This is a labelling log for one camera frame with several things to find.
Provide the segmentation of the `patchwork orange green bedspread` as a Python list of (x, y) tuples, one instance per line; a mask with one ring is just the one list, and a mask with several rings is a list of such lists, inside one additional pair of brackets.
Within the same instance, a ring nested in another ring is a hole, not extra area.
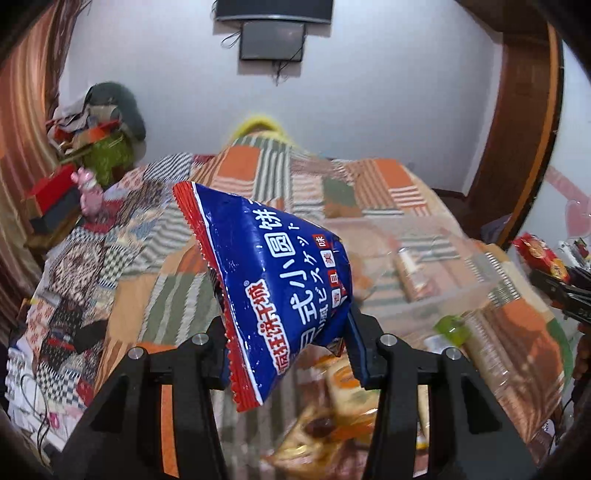
[(538, 479), (572, 357), (389, 159), (270, 133), (100, 194), (9, 351), (8, 479)]

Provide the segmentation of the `yellow pillow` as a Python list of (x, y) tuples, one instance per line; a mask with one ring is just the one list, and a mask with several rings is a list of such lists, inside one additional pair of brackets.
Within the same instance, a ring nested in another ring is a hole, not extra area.
[(252, 115), (243, 121), (231, 134), (228, 143), (231, 144), (237, 139), (249, 135), (263, 136), (290, 146), (296, 145), (294, 140), (287, 135), (286, 130), (280, 126), (280, 123), (266, 115)]

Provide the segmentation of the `red shoe box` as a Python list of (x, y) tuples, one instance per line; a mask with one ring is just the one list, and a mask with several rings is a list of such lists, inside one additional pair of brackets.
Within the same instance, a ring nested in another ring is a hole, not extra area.
[(61, 165), (25, 195), (22, 205), (34, 233), (53, 233), (70, 215), (80, 213), (79, 191), (71, 179), (75, 172), (74, 163)]

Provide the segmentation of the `pink plush toy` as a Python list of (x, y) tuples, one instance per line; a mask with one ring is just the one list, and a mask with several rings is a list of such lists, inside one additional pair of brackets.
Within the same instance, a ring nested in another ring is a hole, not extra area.
[(71, 174), (71, 180), (79, 190), (82, 214), (87, 218), (95, 217), (101, 210), (104, 195), (95, 173), (90, 169), (80, 167)]

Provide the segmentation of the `brown wooden door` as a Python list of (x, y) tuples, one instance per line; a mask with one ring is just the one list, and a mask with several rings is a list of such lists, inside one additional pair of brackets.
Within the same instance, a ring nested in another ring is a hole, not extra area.
[(500, 83), (480, 166), (459, 217), (469, 236), (503, 248), (523, 225), (554, 147), (563, 49), (532, 1), (462, 1), (502, 35)]

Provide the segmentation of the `green jelly cup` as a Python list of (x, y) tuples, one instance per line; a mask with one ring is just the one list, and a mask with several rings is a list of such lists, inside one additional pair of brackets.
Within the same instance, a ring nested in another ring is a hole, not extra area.
[(442, 317), (434, 326), (434, 330), (456, 347), (462, 347), (471, 337), (465, 320), (457, 315)]

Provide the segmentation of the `clear plastic storage bin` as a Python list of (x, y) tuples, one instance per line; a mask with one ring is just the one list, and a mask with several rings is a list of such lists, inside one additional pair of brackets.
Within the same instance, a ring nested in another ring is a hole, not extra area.
[(446, 216), (339, 218), (325, 222), (345, 245), (353, 303), (399, 336), (491, 303), (501, 276)]

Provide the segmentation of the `clear bag of peanut snacks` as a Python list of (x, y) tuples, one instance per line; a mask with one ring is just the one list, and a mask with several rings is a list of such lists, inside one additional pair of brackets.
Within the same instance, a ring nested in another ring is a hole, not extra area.
[(263, 462), (291, 479), (360, 479), (365, 472), (380, 392), (353, 375), (347, 354), (309, 347), (297, 359), (301, 411)]

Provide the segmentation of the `red snack packet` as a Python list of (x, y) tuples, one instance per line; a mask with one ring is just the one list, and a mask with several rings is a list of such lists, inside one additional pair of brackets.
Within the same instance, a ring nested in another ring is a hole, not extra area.
[(532, 269), (554, 277), (564, 283), (570, 282), (570, 275), (563, 261), (536, 235), (525, 232), (512, 241), (522, 260)]

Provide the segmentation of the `wall mounted black screen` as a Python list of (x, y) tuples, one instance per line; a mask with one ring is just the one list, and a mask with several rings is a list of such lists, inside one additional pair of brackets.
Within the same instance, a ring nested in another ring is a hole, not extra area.
[(239, 60), (300, 63), (308, 24), (331, 24), (332, 11), (332, 0), (219, 0), (214, 19), (239, 24)]

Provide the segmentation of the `pile of clothes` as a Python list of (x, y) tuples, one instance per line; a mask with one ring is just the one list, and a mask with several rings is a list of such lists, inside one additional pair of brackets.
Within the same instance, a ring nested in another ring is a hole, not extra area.
[(74, 104), (55, 110), (46, 132), (62, 164), (91, 170), (104, 187), (133, 167), (134, 146), (146, 137), (135, 96), (111, 81), (91, 86)]

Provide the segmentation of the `blue red biscuit bag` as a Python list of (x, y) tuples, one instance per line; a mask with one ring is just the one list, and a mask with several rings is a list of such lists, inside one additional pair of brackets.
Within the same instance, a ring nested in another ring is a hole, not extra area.
[(341, 341), (353, 300), (345, 246), (318, 224), (195, 182), (173, 195), (221, 288), (233, 401), (252, 410), (305, 348)]

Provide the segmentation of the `striped orange curtain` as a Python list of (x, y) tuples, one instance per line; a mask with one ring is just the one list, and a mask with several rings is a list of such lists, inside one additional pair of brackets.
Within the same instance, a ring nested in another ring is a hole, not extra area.
[(22, 200), (57, 166), (46, 121), (58, 105), (58, 83), (80, 1), (34, 1), (1, 41), (1, 341), (16, 325), (40, 267), (25, 247), (31, 227)]

